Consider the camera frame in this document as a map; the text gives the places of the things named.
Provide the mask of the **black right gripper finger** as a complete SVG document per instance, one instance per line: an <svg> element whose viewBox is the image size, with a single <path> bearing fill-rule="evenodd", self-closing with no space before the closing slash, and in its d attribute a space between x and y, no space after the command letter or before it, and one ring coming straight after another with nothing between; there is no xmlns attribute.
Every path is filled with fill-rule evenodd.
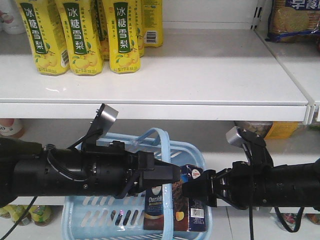
<svg viewBox="0 0 320 240"><path fill-rule="evenodd" d="M182 184L182 195L192 200L199 200L206 206L216 207L215 177L215 170L205 170L198 178Z"/></svg>

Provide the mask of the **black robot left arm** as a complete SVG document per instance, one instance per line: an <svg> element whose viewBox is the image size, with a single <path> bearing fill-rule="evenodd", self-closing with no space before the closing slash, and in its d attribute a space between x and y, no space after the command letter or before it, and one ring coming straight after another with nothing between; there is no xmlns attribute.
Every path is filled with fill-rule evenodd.
<svg viewBox="0 0 320 240"><path fill-rule="evenodd" d="M180 180L177 165L151 152L107 146L59 149L16 138L0 140L0 205L18 197L113 196L122 199Z"/></svg>

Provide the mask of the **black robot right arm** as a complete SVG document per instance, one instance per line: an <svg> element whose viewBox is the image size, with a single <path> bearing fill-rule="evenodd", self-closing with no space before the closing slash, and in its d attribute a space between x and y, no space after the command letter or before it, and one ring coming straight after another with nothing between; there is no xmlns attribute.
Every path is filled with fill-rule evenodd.
<svg viewBox="0 0 320 240"><path fill-rule="evenodd" d="M219 172L208 169L182 185L182 194L216 207L221 199L238 210L249 207L320 209L320 162L272 166L233 162Z"/></svg>

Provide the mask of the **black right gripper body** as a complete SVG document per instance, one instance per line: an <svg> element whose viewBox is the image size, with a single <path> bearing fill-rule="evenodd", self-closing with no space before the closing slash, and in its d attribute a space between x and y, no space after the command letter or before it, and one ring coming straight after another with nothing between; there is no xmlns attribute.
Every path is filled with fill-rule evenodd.
<svg viewBox="0 0 320 240"><path fill-rule="evenodd" d="M246 210L249 207L271 208L271 197L267 195L265 180L273 168L272 162L236 161L231 168L211 171L211 206L217 206L217 200Z"/></svg>

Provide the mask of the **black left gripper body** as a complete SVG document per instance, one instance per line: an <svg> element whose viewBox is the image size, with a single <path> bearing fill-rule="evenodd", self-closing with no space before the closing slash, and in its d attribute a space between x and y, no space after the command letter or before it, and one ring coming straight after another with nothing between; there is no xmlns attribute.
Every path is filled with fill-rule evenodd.
<svg viewBox="0 0 320 240"><path fill-rule="evenodd" d="M155 156L152 152L125 150L121 141L109 146L92 145L81 150L85 180L82 196L113 196L122 199L155 185Z"/></svg>

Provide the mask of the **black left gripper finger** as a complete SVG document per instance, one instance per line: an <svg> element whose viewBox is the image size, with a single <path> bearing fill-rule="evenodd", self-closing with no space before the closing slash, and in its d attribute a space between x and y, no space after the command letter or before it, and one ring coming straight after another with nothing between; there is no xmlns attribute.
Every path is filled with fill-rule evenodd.
<svg viewBox="0 0 320 240"><path fill-rule="evenodd" d="M181 173L178 165L155 159L153 168L143 170L140 174L138 192L141 193L153 187L178 182L180 177Z"/></svg>

